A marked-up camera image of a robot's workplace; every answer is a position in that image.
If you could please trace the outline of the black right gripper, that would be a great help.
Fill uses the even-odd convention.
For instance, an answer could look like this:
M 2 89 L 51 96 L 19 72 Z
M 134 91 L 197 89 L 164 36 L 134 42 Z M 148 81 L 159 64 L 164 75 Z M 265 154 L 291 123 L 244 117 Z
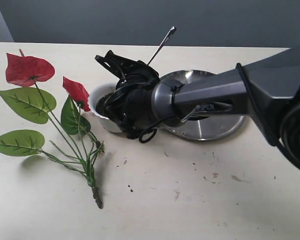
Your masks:
M 105 102 L 108 118 L 113 121 L 127 139 L 138 139 L 151 124 L 151 93 L 159 83 L 159 74 L 142 61 L 135 61 L 115 54 L 94 58 L 119 81 L 113 95 Z

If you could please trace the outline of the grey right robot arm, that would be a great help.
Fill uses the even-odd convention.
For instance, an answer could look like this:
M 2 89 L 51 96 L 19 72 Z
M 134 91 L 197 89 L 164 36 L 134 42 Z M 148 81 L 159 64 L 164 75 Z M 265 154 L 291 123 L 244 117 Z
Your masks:
M 118 78 L 102 112 L 144 144 L 160 127 L 213 116 L 248 116 L 267 143 L 300 170 L 300 45 L 219 74 L 182 83 L 147 63 L 108 51 L 95 60 Z

